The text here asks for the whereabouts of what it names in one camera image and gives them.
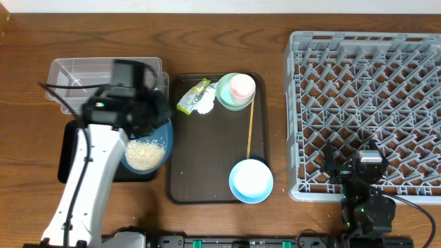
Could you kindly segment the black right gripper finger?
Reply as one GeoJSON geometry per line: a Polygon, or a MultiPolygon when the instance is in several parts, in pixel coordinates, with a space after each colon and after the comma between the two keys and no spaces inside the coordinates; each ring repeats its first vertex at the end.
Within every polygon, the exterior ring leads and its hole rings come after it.
{"type": "Polygon", "coordinates": [[[325,169],[334,169],[335,168],[334,152],[333,152],[332,144],[330,141],[326,142],[325,159],[324,159],[323,165],[324,165],[325,169]]]}
{"type": "Polygon", "coordinates": [[[369,150],[378,150],[382,156],[382,162],[381,164],[388,164],[389,161],[387,160],[386,156],[379,150],[378,146],[376,145],[376,142],[371,139],[369,141],[369,150]]]}

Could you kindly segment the yellow green snack wrapper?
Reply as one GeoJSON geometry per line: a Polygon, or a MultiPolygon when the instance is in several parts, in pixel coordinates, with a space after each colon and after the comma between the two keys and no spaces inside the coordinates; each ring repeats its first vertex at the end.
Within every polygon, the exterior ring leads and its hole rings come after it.
{"type": "Polygon", "coordinates": [[[183,95],[180,101],[176,104],[176,109],[186,115],[190,115],[197,106],[199,96],[210,83],[211,81],[209,79],[203,78],[183,95]]]}

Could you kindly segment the wooden chopstick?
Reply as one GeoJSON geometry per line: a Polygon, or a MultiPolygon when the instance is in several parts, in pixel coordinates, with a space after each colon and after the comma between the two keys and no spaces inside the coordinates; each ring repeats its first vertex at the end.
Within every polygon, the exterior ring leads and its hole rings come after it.
{"type": "Polygon", "coordinates": [[[249,157],[250,157],[250,152],[251,152],[253,122],[254,122],[254,99],[251,101],[251,109],[250,109],[250,117],[249,117],[249,131],[248,131],[248,139],[247,139],[247,155],[246,155],[246,159],[249,159],[249,157]]]}

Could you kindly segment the white tissue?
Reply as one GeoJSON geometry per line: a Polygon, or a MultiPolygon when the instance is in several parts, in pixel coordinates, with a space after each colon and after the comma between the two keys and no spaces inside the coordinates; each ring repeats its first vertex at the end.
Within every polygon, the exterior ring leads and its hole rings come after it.
{"type": "Polygon", "coordinates": [[[207,114],[213,109],[214,100],[216,99],[216,86],[217,83],[210,83],[204,89],[196,105],[196,111],[199,114],[207,114]]]}

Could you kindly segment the pink cup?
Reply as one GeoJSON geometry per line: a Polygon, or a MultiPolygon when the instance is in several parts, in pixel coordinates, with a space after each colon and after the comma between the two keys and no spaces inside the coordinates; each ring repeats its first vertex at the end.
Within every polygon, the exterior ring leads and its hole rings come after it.
{"type": "Polygon", "coordinates": [[[256,91],[256,83],[247,74],[237,74],[229,81],[229,91],[234,105],[245,105],[256,91]]]}

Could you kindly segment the mint green bowl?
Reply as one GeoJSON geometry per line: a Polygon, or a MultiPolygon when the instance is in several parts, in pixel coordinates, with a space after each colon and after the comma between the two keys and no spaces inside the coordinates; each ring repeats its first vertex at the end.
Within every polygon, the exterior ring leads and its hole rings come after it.
{"type": "Polygon", "coordinates": [[[256,91],[255,91],[251,100],[248,103],[246,103],[245,105],[234,105],[234,103],[232,102],[231,96],[230,96],[229,81],[233,76],[235,76],[237,74],[241,74],[241,73],[226,74],[218,81],[217,86],[216,86],[216,98],[225,108],[227,108],[228,110],[231,110],[231,111],[239,111],[239,110],[242,110],[245,107],[247,107],[251,103],[251,101],[254,99],[254,96],[256,93],[256,91]]]}

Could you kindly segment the pile of rice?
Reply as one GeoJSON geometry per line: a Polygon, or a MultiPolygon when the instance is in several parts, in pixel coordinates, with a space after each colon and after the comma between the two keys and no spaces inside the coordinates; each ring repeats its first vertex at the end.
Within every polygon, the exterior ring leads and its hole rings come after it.
{"type": "Polygon", "coordinates": [[[165,146],[156,141],[130,141],[125,157],[128,165],[136,170],[149,170],[161,164],[165,156],[165,146]]]}

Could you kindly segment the dark blue plate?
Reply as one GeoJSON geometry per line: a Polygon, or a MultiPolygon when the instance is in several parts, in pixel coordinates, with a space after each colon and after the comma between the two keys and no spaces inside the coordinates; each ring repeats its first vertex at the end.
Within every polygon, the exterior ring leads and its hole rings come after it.
{"type": "Polygon", "coordinates": [[[174,142],[172,122],[171,122],[171,120],[168,120],[166,122],[166,124],[162,125],[158,129],[156,129],[154,131],[154,133],[149,136],[135,138],[134,135],[132,135],[130,137],[129,142],[130,141],[141,141],[141,142],[156,141],[159,145],[165,146],[165,156],[164,156],[163,160],[161,161],[161,164],[159,166],[155,167],[154,169],[149,169],[149,170],[145,170],[145,171],[136,170],[136,169],[131,168],[128,165],[128,163],[126,161],[125,154],[123,155],[123,157],[121,159],[121,162],[124,164],[124,166],[126,166],[130,171],[135,172],[136,174],[148,174],[150,172],[156,171],[170,157],[170,154],[172,153],[172,147],[173,147],[173,142],[174,142]]]}

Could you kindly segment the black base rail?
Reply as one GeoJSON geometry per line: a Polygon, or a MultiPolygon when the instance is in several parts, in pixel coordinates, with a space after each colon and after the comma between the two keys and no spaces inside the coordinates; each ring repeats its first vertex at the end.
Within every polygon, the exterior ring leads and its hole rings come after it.
{"type": "Polygon", "coordinates": [[[414,247],[409,238],[362,238],[352,246],[344,245],[337,238],[326,236],[302,236],[282,238],[262,237],[184,237],[159,236],[151,241],[151,248],[325,248],[325,247],[414,247]]]}

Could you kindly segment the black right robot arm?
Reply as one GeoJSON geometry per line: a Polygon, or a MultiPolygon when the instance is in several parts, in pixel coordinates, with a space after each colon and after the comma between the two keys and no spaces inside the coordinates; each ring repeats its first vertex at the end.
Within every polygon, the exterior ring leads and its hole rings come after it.
{"type": "Polygon", "coordinates": [[[386,172],[389,161],[373,141],[369,148],[358,150],[345,162],[334,158],[332,144],[325,145],[321,172],[329,182],[342,186],[342,221],[347,230],[329,241],[330,247],[385,247],[385,234],[392,231],[396,213],[394,200],[382,195],[372,185],[386,172]]]}

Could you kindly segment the black rectangular tray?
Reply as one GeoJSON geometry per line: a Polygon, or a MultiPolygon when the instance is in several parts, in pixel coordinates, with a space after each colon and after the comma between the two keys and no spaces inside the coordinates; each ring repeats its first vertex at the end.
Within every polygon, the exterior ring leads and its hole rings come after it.
{"type": "MultiPolygon", "coordinates": [[[[61,157],[59,161],[59,168],[57,178],[60,183],[66,183],[70,168],[74,160],[76,151],[76,137],[77,137],[77,122],[70,121],[66,124],[63,135],[63,144],[61,148],[61,157]]],[[[116,169],[114,176],[114,183],[131,183],[131,182],[148,182],[156,177],[156,171],[148,174],[136,174],[130,171],[122,162],[116,169]]]]}

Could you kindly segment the grey plastic dishwasher rack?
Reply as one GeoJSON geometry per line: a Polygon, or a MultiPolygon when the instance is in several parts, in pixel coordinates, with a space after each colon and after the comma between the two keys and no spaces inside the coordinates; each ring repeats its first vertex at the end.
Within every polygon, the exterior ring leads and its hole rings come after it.
{"type": "Polygon", "coordinates": [[[296,31],[284,52],[288,194],[338,202],[320,168],[375,142],[389,160],[377,187],[440,204],[440,35],[296,31]]]}

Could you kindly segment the clear plastic bin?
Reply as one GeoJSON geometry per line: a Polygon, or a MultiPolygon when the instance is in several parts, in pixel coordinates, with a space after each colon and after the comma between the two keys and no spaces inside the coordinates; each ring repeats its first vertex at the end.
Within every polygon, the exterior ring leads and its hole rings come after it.
{"type": "MultiPolygon", "coordinates": [[[[54,92],[75,112],[80,112],[82,104],[97,91],[97,85],[110,83],[113,60],[114,57],[55,59],[47,83],[61,86],[54,92]]],[[[155,86],[165,98],[169,97],[169,75],[162,71],[162,60],[158,57],[130,57],[129,60],[150,65],[152,69],[145,72],[145,85],[148,88],[155,86]]]]}

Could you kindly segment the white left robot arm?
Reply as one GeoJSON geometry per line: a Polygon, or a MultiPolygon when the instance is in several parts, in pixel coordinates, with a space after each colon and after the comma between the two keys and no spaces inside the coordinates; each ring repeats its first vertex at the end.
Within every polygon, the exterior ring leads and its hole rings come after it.
{"type": "Polygon", "coordinates": [[[76,115],[73,164],[59,206],[38,247],[146,247],[133,227],[102,238],[110,189],[131,136],[148,136],[166,124],[172,109],[159,90],[106,86],[76,115]]]}

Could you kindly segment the brown serving tray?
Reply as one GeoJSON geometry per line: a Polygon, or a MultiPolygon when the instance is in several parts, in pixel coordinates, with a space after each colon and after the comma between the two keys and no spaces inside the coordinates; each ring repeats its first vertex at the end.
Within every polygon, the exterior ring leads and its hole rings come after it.
{"type": "MultiPolygon", "coordinates": [[[[256,82],[250,158],[269,163],[265,82],[256,82]]],[[[174,144],[167,169],[167,196],[178,205],[237,203],[229,188],[232,168],[246,158],[251,105],[231,111],[216,101],[207,114],[176,110],[174,144]]]]}

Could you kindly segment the light blue bowl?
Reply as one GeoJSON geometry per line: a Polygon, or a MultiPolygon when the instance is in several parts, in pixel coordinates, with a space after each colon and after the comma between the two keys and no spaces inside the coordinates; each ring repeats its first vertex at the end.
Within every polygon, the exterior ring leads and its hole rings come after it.
{"type": "Polygon", "coordinates": [[[266,200],[274,186],[270,168],[256,159],[245,159],[232,168],[229,188],[242,203],[258,204],[266,200]]]}

